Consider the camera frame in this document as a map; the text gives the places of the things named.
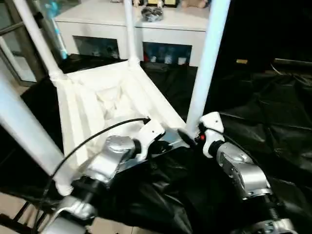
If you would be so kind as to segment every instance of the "floor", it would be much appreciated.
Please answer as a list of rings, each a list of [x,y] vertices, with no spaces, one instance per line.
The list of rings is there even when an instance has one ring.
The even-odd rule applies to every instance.
[[[13,197],[10,195],[0,193],[0,214],[6,214],[10,218],[13,218],[17,212],[21,209],[24,200]],[[27,208],[26,212],[20,218],[20,223],[28,223],[29,227],[32,227],[35,219],[35,207],[30,206]],[[48,217],[43,222],[42,226],[39,230],[41,230],[46,222],[48,221]],[[138,227],[129,227],[122,223],[117,223],[110,220],[105,220],[101,218],[95,219],[92,227],[90,228],[90,232],[92,234],[156,234],[151,231],[147,231]],[[0,226],[1,234],[18,234],[6,227]]]
[[[29,87],[19,85],[14,79],[10,80],[10,83],[19,95],[22,95],[27,89],[29,89]]]

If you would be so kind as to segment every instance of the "stuffed toy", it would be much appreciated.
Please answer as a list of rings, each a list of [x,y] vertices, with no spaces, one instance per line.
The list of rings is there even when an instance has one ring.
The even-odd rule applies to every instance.
[[[195,6],[199,8],[205,8],[208,0],[183,0],[182,7]]]

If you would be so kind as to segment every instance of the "white shelf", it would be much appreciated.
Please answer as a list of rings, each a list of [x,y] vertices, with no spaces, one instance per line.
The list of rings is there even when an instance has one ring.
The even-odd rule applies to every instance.
[[[158,22],[142,22],[142,7],[133,7],[135,27],[201,31],[206,29],[209,8],[188,7],[163,8],[164,19]],[[89,23],[102,25],[125,26],[125,13],[122,3],[111,3],[109,0],[89,0],[60,15],[57,22]]]

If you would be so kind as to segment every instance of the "toy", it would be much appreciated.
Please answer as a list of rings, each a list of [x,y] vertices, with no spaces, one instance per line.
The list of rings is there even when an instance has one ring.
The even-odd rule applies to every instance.
[[[183,0],[182,7],[195,6],[198,8],[205,8],[208,0]]]
[[[164,13],[159,7],[144,7],[141,11],[142,17],[144,21],[147,22],[155,22],[160,21],[164,18]]]

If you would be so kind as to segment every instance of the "black cable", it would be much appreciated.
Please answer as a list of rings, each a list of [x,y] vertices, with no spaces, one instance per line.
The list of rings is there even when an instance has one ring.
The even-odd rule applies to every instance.
[[[53,178],[54,176],[56,175],[56,173],[59,171],[59,169],[62,167],[62,165],[66,162],[67,159],[69,159],[70,156],[72,156],[78,149],[80,149],[84,144],[86,144],[87,142],[89,142],[90,140],[96,138],[97,136],[115,128],[115,127],[118,127],[120,125],[123,125],[125,123],[130,123],[130,122],[135,122],[135,121],[144,121],[144,122],[148,122],[150,119],[149,118],[134,118],[134,119],[129,119],[129,120],[126,120],[126,121],[123,121],[123,122],[120,122],[120,123],[117,123],[117,124],[114,124],[102,131],[99,131],[98,133],[94,134],[93,136],[89,137],[88,139],[86,139],[85,141],[83,141],[79,146],[77,146],[76,148],[74,148],[60,163],[59,165],[57,166],[57,168],[55,169],[55,171],[53,172],[52,175],[49,176],[49,179],[48,179],[48,182],[47,182],[47,185],[45,186],[44,188],[44,192],[42,194],[42,198],[39,202],[39,205],[38,205],[38,208],[37,208],[37,213],[36,213],[36,217],[35,217],[35,222],[34,222],[34,225],[33,225],[33,229],[32,229],[32,234],[36,234],[37,233],[37,221],[38,221],[38,217],[39,217],[39,213],[40,213],[40,210],[42,209],[43,207],[43,202],[44,200],[46,199],[47,195],[48,195],[48,192],[49,192],[49,189],[51,187],[51,184],[52,184],[52,181],[53,181]]]

